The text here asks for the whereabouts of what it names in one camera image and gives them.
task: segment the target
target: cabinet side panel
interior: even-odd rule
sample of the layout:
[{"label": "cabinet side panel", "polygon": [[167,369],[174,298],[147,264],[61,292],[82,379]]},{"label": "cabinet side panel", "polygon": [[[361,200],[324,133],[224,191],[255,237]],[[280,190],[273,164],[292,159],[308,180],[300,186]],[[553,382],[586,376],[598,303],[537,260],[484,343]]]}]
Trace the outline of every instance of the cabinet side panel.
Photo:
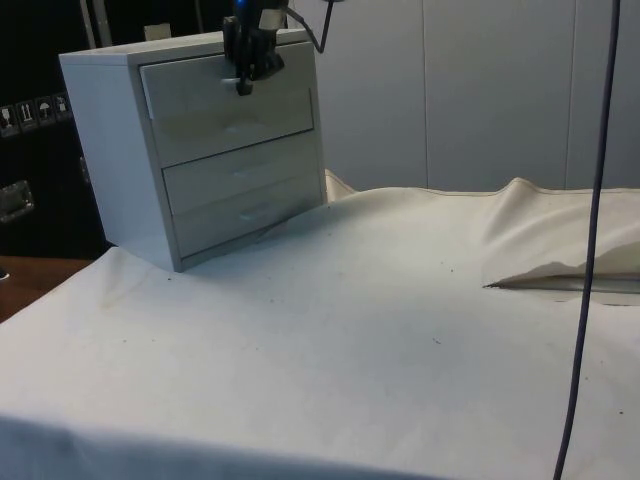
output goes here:
[{"label": "cabinet side panel", "polygon": [[63,73],[107,239],[172,270],[128,67],[63,65]]}]

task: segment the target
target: drawer front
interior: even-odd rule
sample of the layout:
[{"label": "drawer front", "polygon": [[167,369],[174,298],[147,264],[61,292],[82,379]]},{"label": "drawer front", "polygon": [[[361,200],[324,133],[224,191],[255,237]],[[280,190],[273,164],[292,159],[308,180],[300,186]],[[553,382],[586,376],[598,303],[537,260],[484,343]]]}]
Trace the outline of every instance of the drawer front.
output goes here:
[{"label": "drawer front", "polygon": [[[315,59],[308,43],[277,48],[285,68],[266,81],[254,84],[253,94],[241,100],[251,102],[314,87]],[[223,80],[235,77],[235,67],[224,55],[179,60],[140,67],[149,117],[162,120],[198,111],[224,109],[236,104],[235,86]]]},{"label": "drawer front", "polygon": [[173,215],[318,171],[315,133],[303,133],[164,170]]},{"label": "drawer front", "polygon": [[173,217],[180,255],[286,220],[322,203],[318,175],[287,180]]},{"label": "drawer front", "polygon": [[153,121],[161,167],[313,129],[310,90],[233,97],[206,111]]}]

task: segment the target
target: metal bracket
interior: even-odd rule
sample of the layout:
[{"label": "metal bracket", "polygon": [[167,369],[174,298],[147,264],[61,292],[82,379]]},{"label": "metal bracket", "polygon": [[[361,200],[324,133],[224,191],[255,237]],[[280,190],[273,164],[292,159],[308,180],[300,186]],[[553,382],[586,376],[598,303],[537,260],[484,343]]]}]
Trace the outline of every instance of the metal bracket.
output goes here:
[{"label": "metal bracket", "polygon": [[0,223],[13,222],[34,208],[36,204],[25,180],[0,189]]}]

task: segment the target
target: black cable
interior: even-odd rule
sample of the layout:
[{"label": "black cable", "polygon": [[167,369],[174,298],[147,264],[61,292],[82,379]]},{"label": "black cable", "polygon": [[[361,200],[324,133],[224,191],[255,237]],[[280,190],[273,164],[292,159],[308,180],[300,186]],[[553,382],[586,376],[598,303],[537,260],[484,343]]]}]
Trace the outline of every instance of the black cable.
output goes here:
[{"label": "black cable", "polygon": [[296,12],[289,6],[284,7],[285,13],[304,27],[304,29],[309,34],[309,37],[311,37],[311,42],[316,47],[316,50],[318,50],[319,53],[324,53],[324,47],[327,45],[327,35],[329,33],[329,25],[331,23],[331,13],[333,12],[333,4],[335,3],[335,1],[336,0],[328,0],[327,14],[324,18],[324,29],[322,30],[322,41],[320,43],[318,43],[318,39],[313,34],[313,30],[311,30],[311,27],[307,24],[307,22],[302,17],[302,15],[300,15],[298,12]]},{"label": "black cable", "polygon": [[604,86],[604,99],[602,104],[602,117],[600,119],[600,140],[598,144],[598,162],[591,197],[591,214],[589,221],[589,241],[587,244],[587,264],[584,278],[584,290],[582,291],[582,306],[580,309],[580,322],[578,324],[578,337],[573,358],[573,373],[571,374],[571,391],[569,393],[569,407],[562,434],[562,443],[558,452],[554,480],[562,478],[564,462],[569,450],[573,419],[578,403],[578,390],[580,388],[580,369],[582,367],[582,352],[587,333],[587,321],[589,319],[589,301],[591,300],[591,287],[593,285],[593,270],[596,257],[596,237],[598,233],[598,212],[600,209],[600,193],[602,192],[602,177],[604,175],[604,161],[607,154],[607,137],[609,134],[609,112],[611,110],[611,94],[613,91],[613,76],[618,49],[618,30],[620,27],[620,0],[613,0],[611,12],[611,33],[609,40],[609,56],[607,61],[607,74]]}]

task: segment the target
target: wrinkled cloth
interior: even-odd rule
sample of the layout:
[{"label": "wrinkled cloth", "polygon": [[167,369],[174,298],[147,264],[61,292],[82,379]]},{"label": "wrinkled cloth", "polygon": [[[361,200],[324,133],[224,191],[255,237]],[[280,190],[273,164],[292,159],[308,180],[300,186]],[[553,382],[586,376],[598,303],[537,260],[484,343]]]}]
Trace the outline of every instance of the wrinkled cloth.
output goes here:
[{"label": "wrinkled cloth", "polygon": [[[0,478],[551,478],[579,300],[484,286],[579,266],[589,200],[355,193],[183,274],[114,248],[0,325]],[[604,194],[600,268],[639,207]],[[637,478],[639,364],[640,308],[594,303],[566,478]]]}]

